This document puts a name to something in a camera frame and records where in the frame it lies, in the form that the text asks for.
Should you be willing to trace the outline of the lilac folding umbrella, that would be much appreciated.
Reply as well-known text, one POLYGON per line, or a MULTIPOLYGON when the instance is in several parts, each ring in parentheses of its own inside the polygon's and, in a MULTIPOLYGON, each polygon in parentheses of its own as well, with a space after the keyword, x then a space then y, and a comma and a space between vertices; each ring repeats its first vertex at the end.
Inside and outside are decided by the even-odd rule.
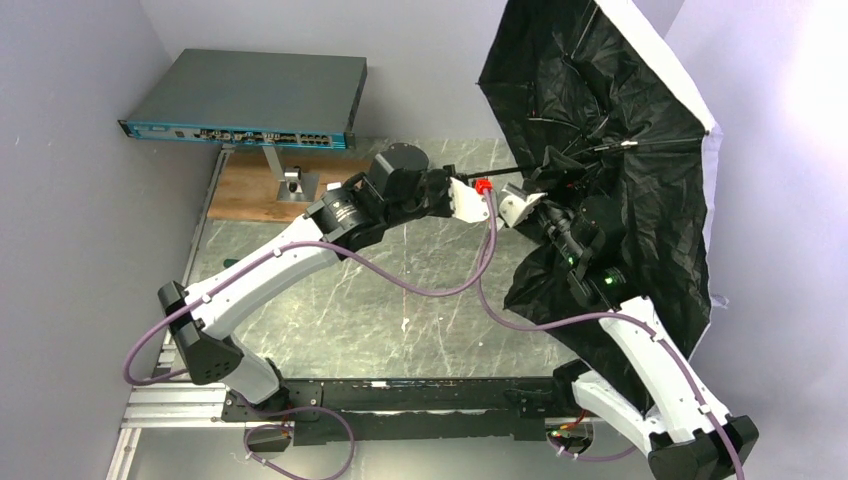
POLYGON ((709 326, 721 129, 630 1, 510 1, 478 80, 524 177, 546 153, 615 200, 622 271, 690 355, 709 326))

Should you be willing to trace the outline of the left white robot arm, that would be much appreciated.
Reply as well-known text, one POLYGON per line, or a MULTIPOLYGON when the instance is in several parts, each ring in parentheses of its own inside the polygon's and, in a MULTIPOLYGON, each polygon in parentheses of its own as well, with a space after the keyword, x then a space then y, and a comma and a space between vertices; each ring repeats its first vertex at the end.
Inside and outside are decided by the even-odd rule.
POLYGON ((282 403, 288 392, 279 370, 239 343, 237 327, 284 290, 340 262, 339 248, 357 252, 395 226, 451 217, 457 183, 451 170, 431 167, 421 149, 393 144, 235 265, 188 287, 162 287, 164 310, 175 317, 168 330, 191 380, 222 382, 254 406, 282 403))

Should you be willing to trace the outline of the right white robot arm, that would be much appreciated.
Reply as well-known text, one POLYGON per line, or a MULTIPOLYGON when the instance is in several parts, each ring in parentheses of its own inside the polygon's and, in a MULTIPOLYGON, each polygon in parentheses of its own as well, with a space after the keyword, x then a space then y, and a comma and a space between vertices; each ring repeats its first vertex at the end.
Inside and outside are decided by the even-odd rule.
POLYGON ((524 182, 557 283, 539 324, 568 335, 588 363, 563 367, 567 389, 645 455, 655 478, 741 479, 759 432, 703 384, 627 270, 619 208, 594 192, 594 170, 548 147, 524 182))

